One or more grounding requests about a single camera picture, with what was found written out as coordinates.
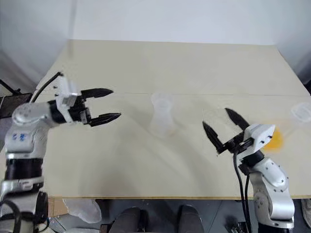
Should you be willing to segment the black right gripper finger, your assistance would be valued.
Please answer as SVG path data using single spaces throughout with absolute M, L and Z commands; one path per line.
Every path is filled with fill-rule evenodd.
M 225 111 L 226 111 L 228 117 L 230 118 L 230 120 L 235 125 L 240 127 L 242 132 L 245 132 L 245 129 L 250 126 L 250 124 L 240 114 L 238 114 L 236 111 L 234 111 L 230 108 L 225 108 Z
M 202 125 L 210 142 L 214 145 L 216 149 L 221 149 L 223 147 L 223 144 L 218 139 L 218 135 L 216 134 L 216 132 L 206 122 L 203 121 Z

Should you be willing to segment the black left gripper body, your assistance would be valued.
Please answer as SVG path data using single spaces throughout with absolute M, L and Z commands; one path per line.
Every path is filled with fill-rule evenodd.
M 85 102 L 89 97 L 89 95 L 85 94 L 78 96 L 74 105 L 69 108 L 69 115 L 73 122 L 81 122 L 84 125 L 91 124 L 90 110 L 85 105 Z

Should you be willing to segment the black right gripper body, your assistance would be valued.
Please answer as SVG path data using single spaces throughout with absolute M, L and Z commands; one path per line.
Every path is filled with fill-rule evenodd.
M 229 151 L 230 153 L 241 153 L 245 151 L 248 147 L 253 145 L 253 139 L 248 138 L 244 139 L 244 133 L 240 133 L 235 137 L 231 138 L 224 144 L 217 138 L 216 151 L 218 154 L 223 153 L 224 151 Z

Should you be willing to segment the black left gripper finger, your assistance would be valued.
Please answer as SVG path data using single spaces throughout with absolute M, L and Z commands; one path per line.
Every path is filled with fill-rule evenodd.
M 86 90 L 81 90 L 81 98 L 84 100 L 89 99 L 89 98 L 102 98 L 112 93 L 114 93 L 113 90 L 106 89 L 106 88 L 86 89 Z
M 107 114 L 102 114 L 99 115 L 96 118 L 91 118 L 88 121 L 88 125 L 91 127 L 99 126 L 99 125 L 104 125 L 107 124 L 121 116 L 121 113 L 107 113 Z

